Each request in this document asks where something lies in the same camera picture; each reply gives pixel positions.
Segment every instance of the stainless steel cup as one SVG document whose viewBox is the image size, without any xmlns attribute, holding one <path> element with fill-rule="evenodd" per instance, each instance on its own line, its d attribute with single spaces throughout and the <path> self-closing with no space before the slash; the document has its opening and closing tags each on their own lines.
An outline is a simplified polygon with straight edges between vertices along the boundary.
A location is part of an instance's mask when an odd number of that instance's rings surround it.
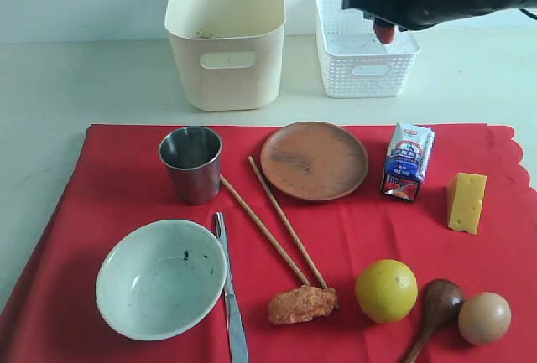
<svg viewBox="0 0 537 363">
<path fill-rule="evenodd" d="M 168 169 L 177 196 L 201 205 L 220 190 L 222 139 L 208 127 L 182 127 L 160 143 L 160 160 Z"/>
</svg>

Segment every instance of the white bowl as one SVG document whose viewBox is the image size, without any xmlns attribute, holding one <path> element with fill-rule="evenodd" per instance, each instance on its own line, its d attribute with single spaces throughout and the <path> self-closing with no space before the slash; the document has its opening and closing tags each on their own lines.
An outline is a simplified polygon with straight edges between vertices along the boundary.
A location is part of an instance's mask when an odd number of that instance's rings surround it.
<svg viewBox="0 0 537 363">
<path fill-rule="evenodd" d="M 222 246 L 189 220 L 162 220 L 123 238 L 96 280 L 102 317 L 134 340 L 164 340 L 198 324 L 226 279 Z"/>
</svg>

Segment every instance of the brown plate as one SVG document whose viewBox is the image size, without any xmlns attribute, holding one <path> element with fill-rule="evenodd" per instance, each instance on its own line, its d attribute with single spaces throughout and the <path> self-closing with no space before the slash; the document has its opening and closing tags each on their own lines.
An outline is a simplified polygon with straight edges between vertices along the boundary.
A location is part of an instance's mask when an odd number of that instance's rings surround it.
<svg viewBox="0 0 537 363">
<path fill-rule="evenodd" d="M 327 122 L 297 122 L 272 134 L 261 169 L 274 187 L 301 200 L 326 201 L 357 189 L 368 153 L 351 133 Z"/>
</svg>

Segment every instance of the red tablecloth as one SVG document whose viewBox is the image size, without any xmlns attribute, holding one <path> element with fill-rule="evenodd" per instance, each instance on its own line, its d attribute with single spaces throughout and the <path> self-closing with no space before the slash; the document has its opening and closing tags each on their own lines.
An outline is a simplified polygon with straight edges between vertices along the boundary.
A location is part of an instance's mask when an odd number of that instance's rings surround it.
<svg viewBox="0 0 537 363">
<path fill-rule="evenodd" d="M 355 193 L 307 205 L 276 192 L 341 308 L 306 324 L 273 327 L 267 304 L 296 288 L 293 273 L 222 189 L 208 205 L 177 202 L 157 156 L 172 127 L 91 126 L 80 160 L 33 262 L 0 319 L 0 356 L 10 363 L 229 362 L 225 310 L 220 301 L 194 329 L 170 340 L 137 342 L 113 332 L 95 304 L 102 260 L 130 231 L 155 220 L 184 218 L 212 227 L 226 215 L 237 299 L 251 362 L 395 362 L 420 325 L 420 302 L 404 320 L 372 324 L 353 294 L 356 276 L 380 258 L 407 263 L 422 288 L 433 278 L 459 283 L 467 295 L 502 294 L 511 304 L 510 331 L 499 342 L 468 346 L 456 328 L 441 331 L 420 362 L 530 362 L 537 323 L 537 196 L 519 166 L 520 147 L 508 127 L 439 125 L 425 187 L 414 204 L 379 194 L 393 127 L 349 127 L 364 143 L 370 173 Z M 222 135 L 222 172 L 289 254 L 307 270 L 274 213 L 247 156 L 257 156 L 270 127 L 215 127 Z M 477 236 L 446 228 L 445 186 L 457 172 L 486 174 Z"/>
</svg>

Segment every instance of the cream plastic bin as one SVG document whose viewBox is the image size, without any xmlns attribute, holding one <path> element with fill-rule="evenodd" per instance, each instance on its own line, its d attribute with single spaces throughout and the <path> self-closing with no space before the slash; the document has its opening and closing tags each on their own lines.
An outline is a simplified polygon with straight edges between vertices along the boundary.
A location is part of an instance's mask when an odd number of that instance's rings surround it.
<svg viewBox="0 0 537 363">
<path fill-rule="evenodd" d="M 341 10 L 341 0 L 316 0 L 317 51 L 329 97 L 393 97 L 407 81 L 420 46 L 410 32 L 389 45 L 373 32 L 363 12 Z"/>
<path fill-rule="evenodd" d="M 205 111 L 274 101 L 284 25 L 284 0 L 169 0 L 164 26 L 188 101 Z"/>
</svg>

